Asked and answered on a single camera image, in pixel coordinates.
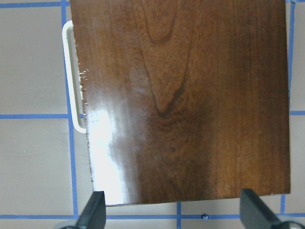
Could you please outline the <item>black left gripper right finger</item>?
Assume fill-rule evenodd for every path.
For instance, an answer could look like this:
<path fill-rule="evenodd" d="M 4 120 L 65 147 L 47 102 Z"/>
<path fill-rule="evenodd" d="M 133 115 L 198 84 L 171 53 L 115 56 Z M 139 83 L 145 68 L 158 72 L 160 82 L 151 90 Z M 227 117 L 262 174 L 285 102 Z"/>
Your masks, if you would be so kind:
<path fill-rule="evenodd" d="M 252 189 L 241 190 L 240 220 L 245 229 L 279 229 L 282 224 Z"/>

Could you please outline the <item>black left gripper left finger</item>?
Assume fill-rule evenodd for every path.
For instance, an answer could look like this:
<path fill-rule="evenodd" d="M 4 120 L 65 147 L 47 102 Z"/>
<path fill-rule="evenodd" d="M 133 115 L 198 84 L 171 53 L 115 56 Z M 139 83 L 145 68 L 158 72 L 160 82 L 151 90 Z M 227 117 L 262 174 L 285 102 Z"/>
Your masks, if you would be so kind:
<path fill-rule="evenodd" d="M 77 229 L 104 229 L 106 223 L 106 205 L 103 191 L 94 191 L 79 216 Z"/>

